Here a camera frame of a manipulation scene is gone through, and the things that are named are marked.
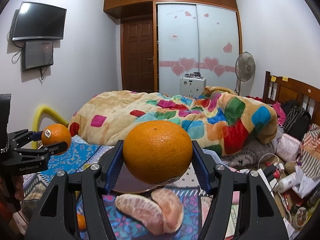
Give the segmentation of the standing electric fan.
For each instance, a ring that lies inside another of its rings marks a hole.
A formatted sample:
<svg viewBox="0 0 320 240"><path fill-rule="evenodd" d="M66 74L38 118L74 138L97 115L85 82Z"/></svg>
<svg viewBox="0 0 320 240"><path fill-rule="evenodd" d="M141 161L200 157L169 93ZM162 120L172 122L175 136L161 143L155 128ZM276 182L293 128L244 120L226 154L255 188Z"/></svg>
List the standing electric fan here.
<svg viewBox="0 0 320 240"><path fill-rule="evenodd" d="M255 73L255 60L247 51L241 53L235 63L236 87L235 92L240 95L241 83L250 80Z"/></svg>

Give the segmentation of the dark brown round plate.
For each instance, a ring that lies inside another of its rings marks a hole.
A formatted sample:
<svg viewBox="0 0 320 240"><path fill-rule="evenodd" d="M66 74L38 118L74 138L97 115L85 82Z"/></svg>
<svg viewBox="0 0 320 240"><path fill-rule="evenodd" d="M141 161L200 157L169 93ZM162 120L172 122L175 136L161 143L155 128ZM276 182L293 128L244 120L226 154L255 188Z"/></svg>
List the dark brown round plate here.
<svg viewBox="0 0 320 240"><path fill-rule="evenodd" d="M151 191L156 187L170 185L175 182L175 179L180 179L180 177L172 178L170 180L164 181L161 184L146 184L137 178L135 178L127 169L125 163L123 163L121 167L121 171L117 178L115 187L111 189L104 188L104 182L101 180L103 176L103 171L101 170L101 176L96 179L97 189L100 193L110 193L111 191L115 191L117 193L132 193L139 194L147 191Z"/></svg>

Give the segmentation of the white metal box device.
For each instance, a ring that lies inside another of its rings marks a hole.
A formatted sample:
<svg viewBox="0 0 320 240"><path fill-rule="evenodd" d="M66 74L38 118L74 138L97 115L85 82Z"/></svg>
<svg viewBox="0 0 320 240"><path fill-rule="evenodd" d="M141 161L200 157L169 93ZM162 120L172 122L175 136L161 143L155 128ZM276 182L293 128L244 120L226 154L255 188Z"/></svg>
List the white metal box device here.
<svg viewBox="0 0 320 240"><path fill-rule="evenodd" d="M180 95L198 98L206 87L206 81L200 72L185 74L180 78Z"/></svg>

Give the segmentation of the frosted sliding wardrobe doors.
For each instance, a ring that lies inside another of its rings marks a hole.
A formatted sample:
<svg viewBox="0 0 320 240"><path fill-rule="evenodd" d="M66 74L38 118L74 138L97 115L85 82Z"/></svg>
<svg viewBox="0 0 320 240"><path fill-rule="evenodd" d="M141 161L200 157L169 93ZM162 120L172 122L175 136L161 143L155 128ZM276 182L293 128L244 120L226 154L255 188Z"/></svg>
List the frosted sliding wardrobe doors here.
<svg viewBox="0 0 320 240"><path fill-rule="evenodd" d="M159 92L180 94L180 78L200 72L206 86L235 90L240 54L237 13L211 5L157 5Z"/></svg>

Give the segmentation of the large pomelo segment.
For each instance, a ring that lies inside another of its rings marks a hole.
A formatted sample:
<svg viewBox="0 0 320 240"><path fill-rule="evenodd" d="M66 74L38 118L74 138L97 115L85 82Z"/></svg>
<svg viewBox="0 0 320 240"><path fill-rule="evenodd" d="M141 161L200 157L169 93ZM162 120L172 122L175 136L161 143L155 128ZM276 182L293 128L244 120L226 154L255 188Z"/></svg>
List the large pomelo segment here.
<svg viewBox="0 0 320 240"><path fill-rule="evenodd" d="M116 208L141 222L153 235L164 233L163 212L158 204L137 194L122 194L115 199Z"/></svg>

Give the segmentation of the small mandarin orange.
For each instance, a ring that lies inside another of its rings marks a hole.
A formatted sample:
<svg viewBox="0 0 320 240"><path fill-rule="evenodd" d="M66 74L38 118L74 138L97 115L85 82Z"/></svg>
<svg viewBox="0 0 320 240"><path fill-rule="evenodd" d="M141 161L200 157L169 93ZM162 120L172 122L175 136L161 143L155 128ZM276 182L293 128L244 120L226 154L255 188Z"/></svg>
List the small mandarin orange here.
<svg viewBox="0 0 320 240"><path fill-rule="evenodd" d="M86 226L86 221L84 215L77 214L77 219L78 219L78 227L80 231L86 231L87 226Z"/></svg>

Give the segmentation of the brown wooden door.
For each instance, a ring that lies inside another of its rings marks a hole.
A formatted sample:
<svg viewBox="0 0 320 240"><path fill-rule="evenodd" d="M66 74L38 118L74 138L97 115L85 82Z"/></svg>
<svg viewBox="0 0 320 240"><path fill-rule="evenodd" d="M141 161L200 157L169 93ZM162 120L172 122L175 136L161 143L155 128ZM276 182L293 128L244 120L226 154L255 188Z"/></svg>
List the brown wooden door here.
<svg viewBox="0 0 320 240"><path fill-rule="evenodd" d="M150 15L122 20L120 54L123 90L153 92L153 21Z"/></svg>

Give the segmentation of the colourful patchwork blanket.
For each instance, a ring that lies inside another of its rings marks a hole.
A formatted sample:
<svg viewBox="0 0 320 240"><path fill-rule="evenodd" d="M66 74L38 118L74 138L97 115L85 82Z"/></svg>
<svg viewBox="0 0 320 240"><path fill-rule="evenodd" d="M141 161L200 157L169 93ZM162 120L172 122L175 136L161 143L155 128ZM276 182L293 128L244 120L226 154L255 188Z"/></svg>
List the colourful patchwork blanket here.
<svg viewBox="0 0 320 240"><path fill-rule="evenodd" d="M68 129L90 144L113 146L142 122L164 120L181 126L191 140L219 156L238 153L251 140L277 135L277 114L267 104L224 87L206 87L196 98L129 90L103 92L85 103Z"/></svg>

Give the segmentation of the wooden bed headboard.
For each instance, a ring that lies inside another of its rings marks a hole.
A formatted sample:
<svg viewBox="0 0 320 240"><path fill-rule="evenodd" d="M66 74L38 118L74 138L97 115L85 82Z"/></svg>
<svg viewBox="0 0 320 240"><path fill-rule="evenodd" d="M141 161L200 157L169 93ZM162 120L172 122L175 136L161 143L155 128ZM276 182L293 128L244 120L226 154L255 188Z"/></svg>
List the wooden bed headboard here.
<svg viewBox="0 0 320 240"><path fill-rule="evenodd" d="M311 123L319 126L319 89L312 85L266 71L262 100L270 105L294 100L310 113Z"/></svg>

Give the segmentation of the white lotion bottle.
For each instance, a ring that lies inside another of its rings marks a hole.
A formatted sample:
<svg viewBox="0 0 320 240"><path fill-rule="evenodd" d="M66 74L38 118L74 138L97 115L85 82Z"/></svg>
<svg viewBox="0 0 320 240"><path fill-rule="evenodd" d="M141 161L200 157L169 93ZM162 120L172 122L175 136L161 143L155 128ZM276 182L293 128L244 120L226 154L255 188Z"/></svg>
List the white lotion bottle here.
<svg viewBox="0 0 320 240"><path fill-rule="evenodd" d="M279 193L284 193L285 191L291 189L295 184L297 174L296 172L291 173L290 175L286 176L285 178L281 179L278 182L277 191Z"/></svg>

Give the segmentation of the orange with white sticker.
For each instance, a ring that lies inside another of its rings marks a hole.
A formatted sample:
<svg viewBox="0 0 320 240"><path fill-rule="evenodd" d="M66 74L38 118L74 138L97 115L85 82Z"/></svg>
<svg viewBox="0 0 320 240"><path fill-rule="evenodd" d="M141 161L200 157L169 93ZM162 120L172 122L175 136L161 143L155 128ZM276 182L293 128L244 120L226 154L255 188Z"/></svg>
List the orange with white sticker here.
<svg viewBox="0 0 320 240"><path fill-rule="evenodd" d="M52 145L59 142L67 143L67 150L71 146L72 137L68 128L62 124L52 124L47 126L41 135L41 141L43 146ZM64 154L67 150L58 153L57 155Z"/></svg>

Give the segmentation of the large orange with sticker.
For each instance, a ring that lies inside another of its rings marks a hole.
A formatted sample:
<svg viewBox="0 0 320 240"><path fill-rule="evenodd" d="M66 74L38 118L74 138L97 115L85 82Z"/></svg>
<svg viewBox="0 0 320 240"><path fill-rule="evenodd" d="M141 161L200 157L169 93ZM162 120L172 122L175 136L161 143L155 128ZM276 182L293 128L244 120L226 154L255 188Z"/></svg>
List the large orange with sticker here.
<svg viewBox="0 0 320 240"><path fill-rule="evenodd" d="M124 163L138 180L165 185L181 178L193 155L188 133L170 121L147 121L133 128L123 144Z"/></svg>

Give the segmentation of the yellow foam tube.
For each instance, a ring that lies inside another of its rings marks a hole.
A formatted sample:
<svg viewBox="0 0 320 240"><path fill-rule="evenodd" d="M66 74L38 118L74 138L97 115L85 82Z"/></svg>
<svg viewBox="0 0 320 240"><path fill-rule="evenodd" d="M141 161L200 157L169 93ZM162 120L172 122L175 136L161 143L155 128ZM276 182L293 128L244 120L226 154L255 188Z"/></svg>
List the yellow foam tube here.
<svg viewBox="0 0 320 240"><path fill-rule="evenodd" d="M33 118L32 130L38 132L44 119L50 119L52 122L68 126L67 120L57 111L47 105L40 105Z"/></svg>

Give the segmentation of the small wall monitor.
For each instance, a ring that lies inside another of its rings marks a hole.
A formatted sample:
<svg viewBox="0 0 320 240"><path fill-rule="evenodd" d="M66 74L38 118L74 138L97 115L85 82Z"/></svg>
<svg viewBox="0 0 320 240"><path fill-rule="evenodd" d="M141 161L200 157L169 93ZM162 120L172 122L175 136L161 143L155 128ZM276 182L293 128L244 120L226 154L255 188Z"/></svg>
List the small wall monitor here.
<svg viewBox="0 0 320 240"><path fill-rule="evenodd" d="M52 66L53 41L27 41L22 49L22 71Z"/></svg>

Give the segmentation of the pink patterned pillow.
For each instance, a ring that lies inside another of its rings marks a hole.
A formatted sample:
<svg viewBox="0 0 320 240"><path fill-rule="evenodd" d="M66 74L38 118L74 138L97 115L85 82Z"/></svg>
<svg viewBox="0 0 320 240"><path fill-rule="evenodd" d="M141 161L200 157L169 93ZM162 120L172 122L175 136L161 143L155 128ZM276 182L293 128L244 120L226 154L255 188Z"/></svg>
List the pink patterned pillow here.
<svg viewBox="0 0 320 240"><path fill-rule="evenodd" d="M276 154L285 162L295 161L301 149L302 143L298 139L284 133L278 139Z"/></svg>

